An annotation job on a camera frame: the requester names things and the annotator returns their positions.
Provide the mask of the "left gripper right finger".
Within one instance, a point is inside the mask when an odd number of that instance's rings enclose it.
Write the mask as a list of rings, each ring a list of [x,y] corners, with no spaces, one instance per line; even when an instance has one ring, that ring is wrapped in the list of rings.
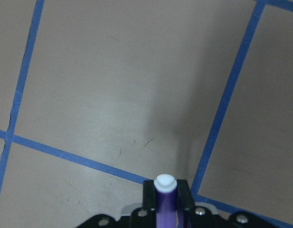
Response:
[[[177,216],[180,228],[217,228],[217,208],[195,202],[186,180],[177,180]]]

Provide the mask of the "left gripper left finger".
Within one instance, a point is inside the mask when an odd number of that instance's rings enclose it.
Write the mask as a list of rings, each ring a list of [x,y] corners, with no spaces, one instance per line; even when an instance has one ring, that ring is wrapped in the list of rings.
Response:
[[[156,228],[156,189],[153,180],[143,182],[142,206],[132,211],[129,227]]]

